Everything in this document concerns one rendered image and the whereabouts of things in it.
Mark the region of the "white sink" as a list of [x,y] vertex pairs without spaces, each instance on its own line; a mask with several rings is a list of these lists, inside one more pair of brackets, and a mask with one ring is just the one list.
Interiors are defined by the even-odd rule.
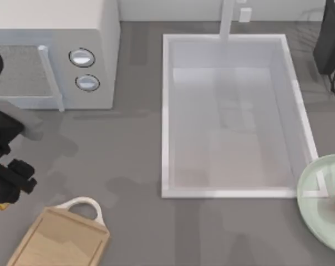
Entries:
[[294,198],[318,158],[283,34],[163,36],[161,195]]

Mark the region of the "pale green plate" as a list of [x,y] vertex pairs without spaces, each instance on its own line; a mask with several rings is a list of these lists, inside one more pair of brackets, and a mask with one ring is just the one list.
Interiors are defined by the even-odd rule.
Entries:
[[308,229],[335,250],[335,154],[320,157],[304,169],[297,204]]

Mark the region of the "large round microwave knob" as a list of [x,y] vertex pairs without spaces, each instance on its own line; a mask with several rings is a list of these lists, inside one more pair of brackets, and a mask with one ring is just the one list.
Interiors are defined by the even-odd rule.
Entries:
[[85,48],[70,51],[68,57],[70,62],[79,68],[88,68],[95,63],[95,55]]

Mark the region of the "microwave door with mesh window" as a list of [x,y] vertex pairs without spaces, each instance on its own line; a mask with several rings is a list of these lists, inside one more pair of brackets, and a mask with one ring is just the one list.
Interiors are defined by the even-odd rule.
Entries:
[[55,102],[45,65],[36,45],[0,45],[3,70],[0,100],[22,108],[43,108]]

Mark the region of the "small white wall box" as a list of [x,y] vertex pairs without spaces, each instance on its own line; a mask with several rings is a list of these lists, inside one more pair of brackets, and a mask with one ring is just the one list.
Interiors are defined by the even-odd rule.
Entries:
[[248,23],[251,21],[252,8],[244,7],[240,9],[239,19],[240,23]]

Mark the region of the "tall white tap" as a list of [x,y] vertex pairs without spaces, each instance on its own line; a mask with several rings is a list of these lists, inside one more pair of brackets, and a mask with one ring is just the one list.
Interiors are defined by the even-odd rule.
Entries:
[[222,41],[227,41],[229,38],[234,6],[235,0],[222,0],[219,31],[219,36]]

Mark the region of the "pale microwave oven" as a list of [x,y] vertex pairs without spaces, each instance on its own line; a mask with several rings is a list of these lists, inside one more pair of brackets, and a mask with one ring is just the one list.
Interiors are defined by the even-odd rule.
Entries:
[[[0,0],[0,45],[47,46],[65,110],[113,107],[119,43],[117,0]],[[69,52],[78,48],[95,55],[91,67],[70,62]],[[85,74],[100,80],[98,90],[76,87],[76,77]],[[38,109],[58,107],[47,101]]]

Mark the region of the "small round microwave knob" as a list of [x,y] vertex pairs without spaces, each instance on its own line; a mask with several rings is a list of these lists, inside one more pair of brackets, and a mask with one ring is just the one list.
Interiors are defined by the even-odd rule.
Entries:
[[78,89],[91,93],[100,88],[100,80],[94,75],[85,74],[76,77],[75,85]]

